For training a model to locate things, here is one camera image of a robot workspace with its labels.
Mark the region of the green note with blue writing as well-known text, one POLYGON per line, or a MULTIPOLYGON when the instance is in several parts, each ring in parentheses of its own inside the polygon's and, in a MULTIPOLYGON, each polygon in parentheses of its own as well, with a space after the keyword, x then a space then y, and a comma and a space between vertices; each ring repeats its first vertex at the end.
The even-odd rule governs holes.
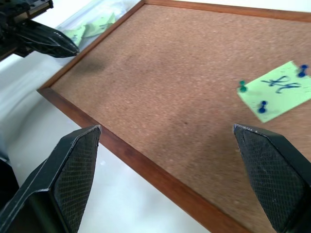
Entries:
POLYGON ((237 93, 241 100, 262 122, 266 123, 281 114, 311 100, 311 76, 299 78, 299 67, 289 61, 257 79, 246 83, 247 91, 237 93), (259 105, 266 101, 266 112, 258 112, 259 105))

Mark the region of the clear bag of green notes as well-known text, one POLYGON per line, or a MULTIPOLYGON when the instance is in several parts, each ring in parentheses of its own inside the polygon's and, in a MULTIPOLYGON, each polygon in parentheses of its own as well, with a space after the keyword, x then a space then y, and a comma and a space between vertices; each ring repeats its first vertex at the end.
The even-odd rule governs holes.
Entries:
POLYGON ((61 23, 57 30, 83 50, 131 10, 140 0, 92 0, 61 23))

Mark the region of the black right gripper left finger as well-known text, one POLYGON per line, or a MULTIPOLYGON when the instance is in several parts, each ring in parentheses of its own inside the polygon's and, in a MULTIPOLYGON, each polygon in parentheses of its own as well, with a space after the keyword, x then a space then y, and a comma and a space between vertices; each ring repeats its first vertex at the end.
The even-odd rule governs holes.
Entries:
POLYGON ((0 233, 78 233, 100 135, 95 125, 63 136, 0 211, 0 233))

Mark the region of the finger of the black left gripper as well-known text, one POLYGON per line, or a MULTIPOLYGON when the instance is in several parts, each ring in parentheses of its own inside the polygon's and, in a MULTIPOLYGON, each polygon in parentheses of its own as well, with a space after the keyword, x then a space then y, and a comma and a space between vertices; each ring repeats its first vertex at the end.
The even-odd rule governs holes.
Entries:
POLYGON ((78 47, 62 32, 47 26, 23 27, 16 36, 31 49, 55 58, 73 57, 78 47))
POLYGON ((24 43, 37 52, 80 52, 65 34, 33 20, 24 24, 24 43))

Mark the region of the cork board with wooden frame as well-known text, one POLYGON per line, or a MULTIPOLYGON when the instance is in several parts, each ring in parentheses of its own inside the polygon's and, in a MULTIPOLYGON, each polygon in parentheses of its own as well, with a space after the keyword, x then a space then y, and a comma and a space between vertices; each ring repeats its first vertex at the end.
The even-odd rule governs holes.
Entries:
POLYGON ((211 232, 276 233, 233 126, 311 162, 311 100, 262 123, 237 93, 289 61, 311 76, 311 13, 141 0, 39 93, 211 232))

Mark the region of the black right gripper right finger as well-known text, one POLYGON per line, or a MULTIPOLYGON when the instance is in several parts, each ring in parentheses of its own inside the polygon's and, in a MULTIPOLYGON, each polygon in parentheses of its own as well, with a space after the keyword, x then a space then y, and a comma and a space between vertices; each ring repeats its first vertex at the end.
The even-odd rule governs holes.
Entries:
POLYGON ((311 162, 284 136, 234 124, 250 185, 276 233, 311 233, 311 162))

